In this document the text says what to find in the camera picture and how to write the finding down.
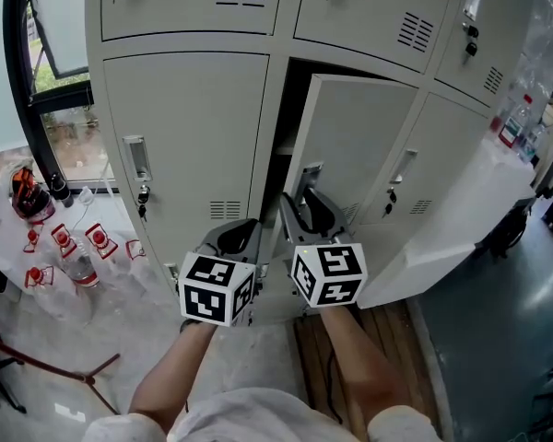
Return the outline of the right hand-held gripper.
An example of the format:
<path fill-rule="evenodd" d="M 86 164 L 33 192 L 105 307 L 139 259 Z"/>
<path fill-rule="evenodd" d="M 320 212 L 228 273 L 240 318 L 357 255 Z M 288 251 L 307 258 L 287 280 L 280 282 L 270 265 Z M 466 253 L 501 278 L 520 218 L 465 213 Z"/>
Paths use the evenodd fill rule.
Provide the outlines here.
<path fill-rule="evenodd" d="M 352 236 L 343 211 L 325 194 L 306 187 L 303 198 L 308 207 L 311 236 L 292 198 L 280 196 L 279 213 L 286 240 L 293 245 L 290 278 L 310 308 L 355 303 L 368 281 L 364 251 Z"/>

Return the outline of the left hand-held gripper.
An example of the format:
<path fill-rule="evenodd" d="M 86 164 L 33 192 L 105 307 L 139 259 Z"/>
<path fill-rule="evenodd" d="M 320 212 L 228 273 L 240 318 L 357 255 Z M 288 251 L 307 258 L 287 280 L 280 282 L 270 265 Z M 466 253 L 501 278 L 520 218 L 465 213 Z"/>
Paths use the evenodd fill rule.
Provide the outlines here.
<path fill-rule="evenodd" d="M 211 229 L 194 252 L 186 254 L 178 279 L 186 319 L 223 327 L 242 320 L 256 291 L 261 238 L 257 219 L 231 221 Z"/>

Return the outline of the grey locker door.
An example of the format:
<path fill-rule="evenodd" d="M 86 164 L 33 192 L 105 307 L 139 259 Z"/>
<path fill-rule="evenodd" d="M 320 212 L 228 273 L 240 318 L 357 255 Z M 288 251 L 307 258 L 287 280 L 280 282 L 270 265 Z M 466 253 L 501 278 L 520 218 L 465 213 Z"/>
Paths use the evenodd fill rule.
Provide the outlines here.
<path fill-rule="evenodd" d="M 284 192 L 318 167 L 318 192 L 358 211 L 391 155 L 419 92 L 404 83 L 358 76 L 311 77 Z"/>

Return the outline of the grey metal locker cabinet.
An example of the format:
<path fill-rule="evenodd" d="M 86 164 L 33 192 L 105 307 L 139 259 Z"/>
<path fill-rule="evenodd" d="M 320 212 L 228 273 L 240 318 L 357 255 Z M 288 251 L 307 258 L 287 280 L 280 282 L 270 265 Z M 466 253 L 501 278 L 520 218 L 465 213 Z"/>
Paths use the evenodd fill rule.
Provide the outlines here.
<path fill-rule="evenodd" d="M 402 268 L 407 204 L 445 194 L 488 140 L 532 0 L 85 0 L 90 82 L 117 187 L 162 294 L 213 228 L 262 224 L 253 301 L 238 324 L 311 310 L 289 276 L 279 213 L 314 74 L 418 87 L 365 204 L 343 211 L 372 308 L 451 270 Z"/>

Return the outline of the person's left forearm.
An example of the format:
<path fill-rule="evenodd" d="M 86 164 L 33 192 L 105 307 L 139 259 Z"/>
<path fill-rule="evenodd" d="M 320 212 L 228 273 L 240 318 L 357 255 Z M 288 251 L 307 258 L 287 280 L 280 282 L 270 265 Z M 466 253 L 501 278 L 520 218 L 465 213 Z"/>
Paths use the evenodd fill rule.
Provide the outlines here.
<path fill-rule="evenodd" d="M 205 322 L 186 326 L 137 386 L 129 413 L 148 417 L 167 435 L 186 406 L 217 328 Z"/>

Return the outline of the person's right forearm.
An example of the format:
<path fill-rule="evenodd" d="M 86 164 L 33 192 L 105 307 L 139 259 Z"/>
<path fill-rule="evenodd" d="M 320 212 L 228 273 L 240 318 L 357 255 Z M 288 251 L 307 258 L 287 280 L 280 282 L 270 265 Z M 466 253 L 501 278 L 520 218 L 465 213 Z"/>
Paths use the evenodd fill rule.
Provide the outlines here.
<path fill-rule="evenodd" d="M 370 422 L 382 411 L 409 404 L 406 384 L 382 351 L 342 306 L 320 309 L 350 393 Z"/>

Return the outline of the brown wooden plank platform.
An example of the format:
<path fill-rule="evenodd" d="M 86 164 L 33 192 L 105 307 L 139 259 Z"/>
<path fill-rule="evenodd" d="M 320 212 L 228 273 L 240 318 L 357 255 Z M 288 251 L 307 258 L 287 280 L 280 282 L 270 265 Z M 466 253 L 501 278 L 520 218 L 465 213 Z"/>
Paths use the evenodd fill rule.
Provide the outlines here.
<path fill-rule="evenodd" d="M 447 439 L 429 368 L 406 302 L 354 308 L 352 314 L 399 370 L 407 384 L 410 403 L 430 418 L 441 438 Z M 340 374 L 322 320 L 317 316 L 296 318 L 291 329 L 310 407 L 349 430 L 361 442 L 367 442 L 367 423 Z"/>

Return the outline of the black bottle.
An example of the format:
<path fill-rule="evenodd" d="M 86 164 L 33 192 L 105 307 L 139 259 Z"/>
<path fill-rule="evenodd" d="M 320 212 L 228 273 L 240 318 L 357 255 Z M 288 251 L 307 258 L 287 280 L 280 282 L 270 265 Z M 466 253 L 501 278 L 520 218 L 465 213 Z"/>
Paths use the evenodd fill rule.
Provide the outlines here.
<path fill-rule="evenodd" d="M 50 191 L 53 198 L 61 202 L 65 208 L 69 208 L 74 204 L 74 198 L 68 185 L 59 172 L 54 172 L 50 177 Z"/>

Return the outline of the person's white shirt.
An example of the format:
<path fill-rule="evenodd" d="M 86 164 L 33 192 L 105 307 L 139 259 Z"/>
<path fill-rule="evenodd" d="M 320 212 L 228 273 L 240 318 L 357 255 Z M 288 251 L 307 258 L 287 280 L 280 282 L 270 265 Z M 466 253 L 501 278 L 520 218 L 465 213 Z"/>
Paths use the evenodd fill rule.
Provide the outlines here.
<path fill-rule="evenodd" d="M 151 418 L 100 418 L 82 442 L 359 442 L 300 399 L 269 388 L 238 389 L 195 405 L 167 435 Z"/>

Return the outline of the orange black bag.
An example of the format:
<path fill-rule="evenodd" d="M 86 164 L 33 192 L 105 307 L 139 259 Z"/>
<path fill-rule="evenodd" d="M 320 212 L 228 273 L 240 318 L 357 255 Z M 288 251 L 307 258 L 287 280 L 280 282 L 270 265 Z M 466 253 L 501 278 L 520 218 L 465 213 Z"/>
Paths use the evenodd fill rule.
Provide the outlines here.
<path fill-rule="evenodd" d="M 12 206 L 20 218 L 38 224 L 54 215 L 52 196 L 34 180 L 28 167 L 20 167 L 12 173 L 10 187 Z"/>

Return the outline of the brown wooden coat stand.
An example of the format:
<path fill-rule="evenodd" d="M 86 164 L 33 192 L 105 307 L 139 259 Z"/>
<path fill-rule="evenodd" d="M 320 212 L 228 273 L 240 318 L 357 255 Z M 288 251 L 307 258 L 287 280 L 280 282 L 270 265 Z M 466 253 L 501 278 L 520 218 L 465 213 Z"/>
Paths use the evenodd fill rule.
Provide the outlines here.
<path fill-rule="evenodd" d="M 33 358 L 29 355 L 23 354 L 20 351 L 6 345 L 0 341 L 0 351 L 10 357 L 13 357 L 16 361 L 21 361 L 23 364 L 34 366 L 42 371 L 54 374 L 58 377 L 68 378 L 79 383 L 86 385 L 92 393 L 98 398 L 98 400 L 114 415 L 119 415 L 120 413 L 104 398 L 104 396 L 96 388 L 96 379 L 95 377 L 107 367 L 111 366 L 117 360 L 120 359 L 120 354 L 115 354 L 111 358 L 104 361 L 102 364 L 89 371 L 88 373 L 82 373 L 78 371 L 68 371 L 58 366 L 52 366 L 41 360 Z"/>

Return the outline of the red cap clear bottle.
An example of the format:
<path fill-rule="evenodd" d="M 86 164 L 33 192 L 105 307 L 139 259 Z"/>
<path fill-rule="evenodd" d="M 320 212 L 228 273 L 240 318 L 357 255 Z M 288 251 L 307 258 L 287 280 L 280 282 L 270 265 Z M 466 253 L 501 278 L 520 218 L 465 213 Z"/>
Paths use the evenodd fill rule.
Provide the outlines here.
<path fill-rule="evenodd" d="M 517 103 L 508 112 L 501 131 L 498 135 L 500 141 L 508 148 L 512 148 L 520 134 L 524 131 L 531 115 L 533 99 L 530 95 L 524 94 L 522 101 Z"/>

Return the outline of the clear plastic bag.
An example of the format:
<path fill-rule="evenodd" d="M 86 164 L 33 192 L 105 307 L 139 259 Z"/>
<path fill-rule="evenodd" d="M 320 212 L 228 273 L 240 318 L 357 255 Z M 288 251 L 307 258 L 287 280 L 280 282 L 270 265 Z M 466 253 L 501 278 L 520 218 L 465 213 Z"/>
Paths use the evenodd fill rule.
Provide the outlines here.
<path fill-rule="evenodd" d="M 541 119 L 553 92 L 553 0 L 532 0 L 531 13 L 522 51 L 508 90 L 489 126 L 489 135 L 498 135 L 508 112 L 522 101 L 524 94 L 533 99 L 531 115 L 522 137 Z"/>

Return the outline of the black window frame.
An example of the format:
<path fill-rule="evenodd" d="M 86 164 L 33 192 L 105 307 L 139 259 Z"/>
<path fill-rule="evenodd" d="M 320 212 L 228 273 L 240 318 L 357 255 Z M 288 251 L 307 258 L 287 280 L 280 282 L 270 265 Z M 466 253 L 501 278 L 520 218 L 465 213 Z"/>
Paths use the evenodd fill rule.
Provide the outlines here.
<path fill-rule="evenodd" d="M 3 0 L 3 40 L 8 80 L 32 159 L 45 180 L 63 174 L 45 132 L 41 116 L 52 111 L 91 107 L 94 98 L 89 81 L 31 93 L 29 49 L 26 35 L 27 0 Z"/>

